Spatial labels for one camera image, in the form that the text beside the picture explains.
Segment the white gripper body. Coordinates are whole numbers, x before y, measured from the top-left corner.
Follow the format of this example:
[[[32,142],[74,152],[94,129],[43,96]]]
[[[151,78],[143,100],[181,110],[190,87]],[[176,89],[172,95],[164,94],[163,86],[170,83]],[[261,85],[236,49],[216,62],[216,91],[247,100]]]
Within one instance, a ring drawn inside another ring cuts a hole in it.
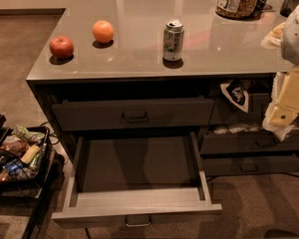
[[[294,66],[288,73],[276,74],[262,127],[284,140],[292,129],[298,127],[298,116],[299,66]]]

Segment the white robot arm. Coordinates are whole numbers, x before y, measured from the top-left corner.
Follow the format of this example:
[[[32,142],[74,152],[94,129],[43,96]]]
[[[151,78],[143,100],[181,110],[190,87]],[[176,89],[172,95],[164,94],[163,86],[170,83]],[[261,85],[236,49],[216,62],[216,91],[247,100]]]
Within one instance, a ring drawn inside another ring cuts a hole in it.
[[[283,141],[296,128],[295,121],[299,116],[299,4],[286,22],[274,28],[262,43],[277,45],[281,49],[282,58],[293,65],[288,73],[276,74],[271,103],[262,122],[264,129]]]

